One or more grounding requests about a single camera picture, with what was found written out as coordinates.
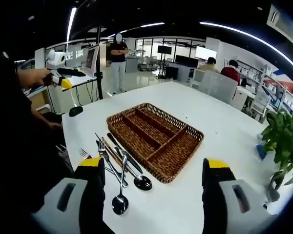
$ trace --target person in red shirt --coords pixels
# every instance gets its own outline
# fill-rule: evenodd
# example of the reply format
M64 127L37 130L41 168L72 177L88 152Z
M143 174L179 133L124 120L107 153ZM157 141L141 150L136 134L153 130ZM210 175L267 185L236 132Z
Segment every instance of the person in red shirt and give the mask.
M238 68L239 64L237 61L235 60L230 60L229 61L229 66L228 67L224 67L220 74L227 76L235 81L238 82L238 86L240 85L240 74L239 72L236 70Z

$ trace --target black t-shirt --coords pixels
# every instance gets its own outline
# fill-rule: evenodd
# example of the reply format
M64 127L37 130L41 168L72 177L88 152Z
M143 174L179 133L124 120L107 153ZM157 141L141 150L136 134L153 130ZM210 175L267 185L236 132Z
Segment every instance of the black t-shirt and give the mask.
M127 49L127 45L124 42L121 43L112 43L111 50L124 50ZM112 62L125 62L125 55L111 55Z

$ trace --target green plant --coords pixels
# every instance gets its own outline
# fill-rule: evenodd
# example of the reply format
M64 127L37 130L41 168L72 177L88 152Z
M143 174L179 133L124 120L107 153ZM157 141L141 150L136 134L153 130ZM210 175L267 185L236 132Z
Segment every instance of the green plant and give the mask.
M274 162L280 162L280 177L293 169L293 116L286 112L267 113L270 125L262 132L263 151L275 150ZM285 184L293 183L293 177Z

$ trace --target silver spoon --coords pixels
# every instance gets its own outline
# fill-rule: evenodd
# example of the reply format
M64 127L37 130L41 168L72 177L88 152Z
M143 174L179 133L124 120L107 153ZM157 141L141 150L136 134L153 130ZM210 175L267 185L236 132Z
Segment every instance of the silver spoon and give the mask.
M125 157L125 155L121 153L118 147L114 147L113 150L121 158ZM127 169L133 175L133 177L135 177L133 183L138 189L148 191L152 188L152 182L148 177L146 177L145 175L137 175L129 165L127 165Z
M125 213L129 206L128 199L123 195L123 187L122 187L126 164L127 164L127 157L124 156L120 193L118 196L114 197L112 200L112 209L114 213L117 215L122 215L123 213Z

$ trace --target white pants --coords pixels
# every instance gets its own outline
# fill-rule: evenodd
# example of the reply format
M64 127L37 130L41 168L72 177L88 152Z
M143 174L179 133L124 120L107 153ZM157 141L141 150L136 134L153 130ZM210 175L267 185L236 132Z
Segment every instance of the white pants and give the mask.
M123 89L123 81L125 76L126 61L113 62L111 64L113 78L113 92L116 93Z

